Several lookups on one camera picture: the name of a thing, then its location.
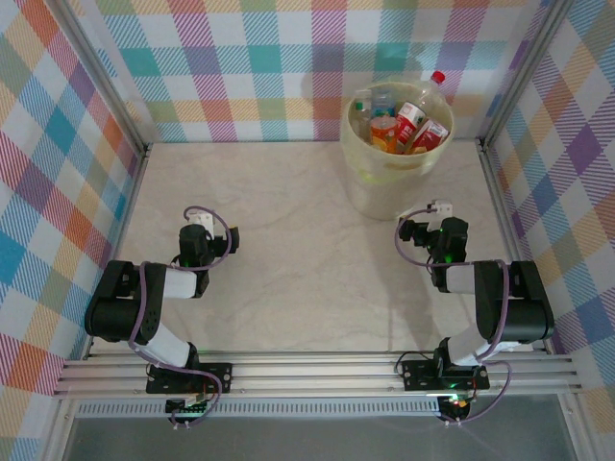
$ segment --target translucent bucket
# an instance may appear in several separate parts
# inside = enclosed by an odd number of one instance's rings
[[[385,82],[369,85],[393,90],[396,110],[405,101],[415,100],[418,93],[412,83]],[[367,144],[353,131],[350,114],[354,100],[342,112],[340,142],[346,159],[346,191],[353,206],[363,215],[380,220],[392,220],[413,207],[414,201],[429,172],[442,152],[451,144],[455,120],[451,107],[443,99],[433,101],[428,116],[449,130],[449,136],[435,149],[411,156],[388,154]]]

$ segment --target marble surface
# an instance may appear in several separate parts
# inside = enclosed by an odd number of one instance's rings
[[[218,351],[432,349],[469,325],[474,299],[439,293],[397,254],[393,222],[353,209],[343,161],[338,143],[156,145],[120,257],[169,262],[184,208],[212,207],[241,246],[203,298],[165,301],[181,338]],[[421,197],[453,201],[470,223],[469,259],[505,257],[473,142],[452,144]]]

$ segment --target plaid fabric backdrop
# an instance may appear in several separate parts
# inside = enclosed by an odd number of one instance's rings
[[[42,0],[0,0],[0,459],[34,459],[136,154]]]
[[[615,2],[578,0],[496,143],[527,257],[615,459]]]
[[[337,140],[356,89],[435,69],[475,137],[549,1],[71,3],[142,130],[186,142]]]

